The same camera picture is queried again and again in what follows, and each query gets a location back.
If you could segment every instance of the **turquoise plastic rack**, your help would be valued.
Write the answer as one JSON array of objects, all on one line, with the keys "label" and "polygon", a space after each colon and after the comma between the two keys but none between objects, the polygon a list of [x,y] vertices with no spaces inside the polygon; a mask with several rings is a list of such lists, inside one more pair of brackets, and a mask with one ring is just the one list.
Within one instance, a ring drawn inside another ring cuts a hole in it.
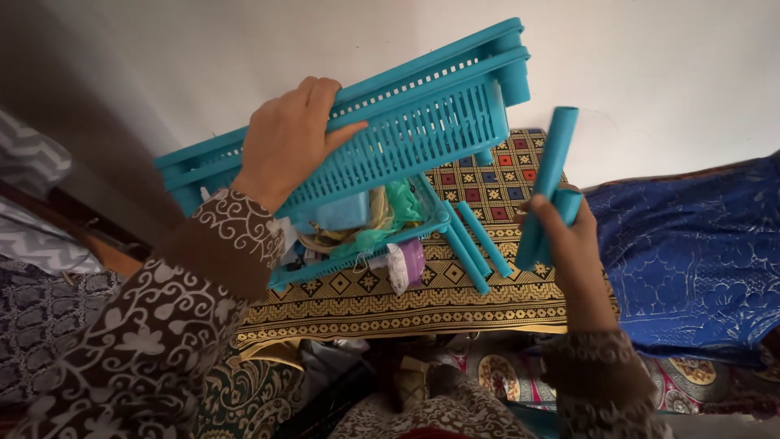
[{"label": "turquoise plastic rack", "polygon": [[435,230],[444,233],[449,227],[451,218],[439,201],[436,191],[428,182],[428,178],[424,174],[417,174],[409,178],[409,184],[414,196],[420,201],[420,205],[423,208],[424,222],[421,225],[401,230],[396,234],[388,236],[375,246],[377,249],[375,252],[363,255],[363,257],[360,257],[358,253],[344,258],[328,259],[327,261],[305,266],[295,271],[287,271],[285,267],[277,267],[271,273],[268,287],[276,291],[284,291],[288,284],[317,279],[326,274],[335,273],[345,268],[356,266],[359,262],[367,262],[371,258],[383,255],[388,251],[387,244],[404,242],[415,237],[424,239]]},{"label": "turquoise plastic rack", "polygon": [[[276,212],[301,209],[381,186],[474,155],[509,136],[506,107],[529,100],[523,26],[513,18],[427,53],[336,94],[328,130],[367,120],[368,128],[330,154]],[[246,127],[154,161],[165,190],[191,214],[232,183]]]}]

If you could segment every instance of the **patterned clothing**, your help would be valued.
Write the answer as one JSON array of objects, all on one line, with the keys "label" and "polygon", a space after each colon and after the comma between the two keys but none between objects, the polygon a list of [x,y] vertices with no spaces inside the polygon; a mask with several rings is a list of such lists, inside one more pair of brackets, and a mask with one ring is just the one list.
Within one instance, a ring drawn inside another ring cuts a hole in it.
[{"label": "patterned clothing", "polygon": [[[246,196],[219,191],[68,343],[59,382],[9,436],[188,436],[207,372],[224,358],[249,303],[264,296],[279,257],[278,230]],[[654,418],[653,383],[624,333],[568,334],[545,347],[544,360],[564,435],[669,436]],[[470,437],[533,436],[452,367],[433,369],[431,395],[402,415],[368,398],[333,436],[398,437],[431,425]],[[268,406],[263,416],[288,416],[290,409]],[[248,427],[250,435],[270,436]]]}]

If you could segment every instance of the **blue plastic tube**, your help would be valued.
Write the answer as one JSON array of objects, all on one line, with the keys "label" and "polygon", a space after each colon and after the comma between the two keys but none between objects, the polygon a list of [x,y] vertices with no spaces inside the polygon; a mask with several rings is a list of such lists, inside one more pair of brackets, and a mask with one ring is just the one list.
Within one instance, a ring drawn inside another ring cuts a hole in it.
[{"label": "blue plastic tube", "polygon": [[480,252],[480,249],[477,248],[477,245],[474,244],[471,236],[469,236],[469,232],[466,230],[466,227],[463,226],[463,223],[460,222],[460,218],[458,218],[458,216],[455,214],[455,210],[452,208],[452,205],[449,204],[449,202],[442,202],[442,204],[449,214],[449,226],[455,229],[455,233],[458,234],[458,239],[460,239],[461,244],[463,244],[463,247],[469,253],[469,256],[471,256],[471,260],[474,262],[474,265],[477,266],[477,270],[480,272],[482,277],[493,273],[493,270],[490,269],[487,261],[485,261],[485,258],[482,256],[482,252]]},{"label": "blue plastic tube", "polygon": [[[563,173],[563,163],[566,162],[566,154],[569,152],[569,144],[572,143],[574,125],[577,121],[578,109],[574,107],[555,107],[552,113],[552,121],[548,130],[547,142],[544,144],[544,154],[539,164],[534,194],[542,194],[552,201],[558,188],[558,182]],[[573,202],[573,198],[566,196],[566,202]],[[528,212],[526,222],[523,224],[523,234],[517,245],[517,257],[515,266],[518,269],[531,271],[539,260],[540,244],[544,231],[533,212]]]},{"label": "blue plastic tube", "polygon": [[[582,200],[583,195],[581,192],[573,191],[571,189],[555,190],[555,194],[552,196],[552,205],[558,210],[558,213],[561,215],[561,219],[566,226],[571,227],[572,224],[574,224],[574,219],[577,217],[577,211],[580,209]],[[550,241],[547,239],[547,235],[544,235],[541,238],[538,258],[538,262],[541,262],[546,266],[552,266]]]},{"label": "blue plastic tube", "polygon": [[474,261],[471,260],[469,252],[463,247],[463,243],[460,242],[460,238],[458,238],[458,234],[455,233],[455,230],[453,230],[452,227],[447,227],[444,236],[447,238],[450,247],[452,247],[452,251],[455,252],[455,256],[460,260],[460,265],[463,266],[463,269],[466,271],[466,274],[469,275],[474,287],[477,288],[477,291],[479,291],[480,294],[489,293],[490,287],[488,286],[488,283],[485,282],[485,278],[480,275],[477,266],[474,265]]},{"label": "blue plastic tube", "polygon": [[474,216],[474,212],[471,211],[469,204],[466,202],[458,203],[458,210],[460,211],[460,214],[463,215],[463,219],[469,224],[469,227],[471,227],[471,231],[473,231],[477,239],[480,240],[482,248],[484,248],[487,255],[490,256],[490,260],[493,261],[493,264],[501,274],[501,277],[507,277],[512,274],[515,270],[506,263],[504,255],[501,254],[493,240],[490,239],[488,232],[482,227],[480,220]]}]

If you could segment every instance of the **hand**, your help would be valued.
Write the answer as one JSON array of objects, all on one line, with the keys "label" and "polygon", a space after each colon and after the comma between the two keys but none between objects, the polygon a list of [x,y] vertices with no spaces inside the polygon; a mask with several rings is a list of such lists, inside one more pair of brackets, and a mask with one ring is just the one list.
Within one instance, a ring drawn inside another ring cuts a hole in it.
[{"label": "hand", "polygon": [[[578,191],[571,184],[559,187]],[[543,195],[534,195],[523,203],[515,215],[522,228],[525,212],[534,211],[550,241],[550,253],[555,265],[555,284],[566,298],[570,330],[613,330],[615,315],[608,300],[608,290],[601,274],[598,257],[596,218],[583,198],[574,224],[567,227],[558,210]]]},{"label": "hand", "polygon": [[276,212],[328,154],[368,126],[363,121],[325,133],[340,89],[336,80],[308,77],[257,109],[244,138],[241,171],[230,187]]}]

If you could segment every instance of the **green plastic bag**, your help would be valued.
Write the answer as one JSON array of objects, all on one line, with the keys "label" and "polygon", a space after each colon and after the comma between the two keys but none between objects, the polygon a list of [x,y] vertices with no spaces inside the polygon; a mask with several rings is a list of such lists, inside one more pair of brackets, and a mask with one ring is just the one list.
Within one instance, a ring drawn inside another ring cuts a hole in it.
[{"label": "green plastic bag", "polygon": [[343,258],[353,253],[369,255],[378,249],[379,242],[401,230],[409,221],[423,221],[423,206],[412,193],[407,179],[393,181],[385,185],[388,203],[392,207],[393,220],[390,228],[384,230],[361,230],[355,235],[355,241],[342,244],[333,249],[331,258]]}]

